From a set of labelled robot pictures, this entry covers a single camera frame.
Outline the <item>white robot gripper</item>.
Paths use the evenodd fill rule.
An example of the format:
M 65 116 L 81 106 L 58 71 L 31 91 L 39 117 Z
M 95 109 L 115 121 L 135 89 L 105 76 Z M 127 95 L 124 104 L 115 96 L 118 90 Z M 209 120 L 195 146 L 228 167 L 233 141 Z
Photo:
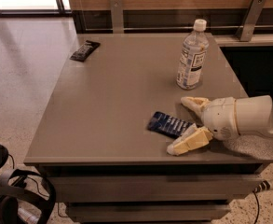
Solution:
M 184 107 L 201 118 L 205 127 L 191 125 L 179 138 L 167 147 L 173 156 L 207 146 L 213 137 L 217 140 L 229 140 L 238 137 L 235 118 L 235 99 L 219 98 L 210 102 L 204 97 L 185 96 L 181 98 Z

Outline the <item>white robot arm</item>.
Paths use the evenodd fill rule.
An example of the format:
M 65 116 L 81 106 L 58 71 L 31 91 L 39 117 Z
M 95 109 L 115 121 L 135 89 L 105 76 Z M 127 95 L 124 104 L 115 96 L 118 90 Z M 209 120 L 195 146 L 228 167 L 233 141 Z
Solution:
M 204 97 L 181 98 L 184 107 L 193 111 L 202 121 L 199 128 L 192 124 L 167 147 L 167 152 L 179 156 L 205 147 L 212 139 L 236 139 L 256 135 L 273 139 L 273 97 L 225 97 L 210 101 Z

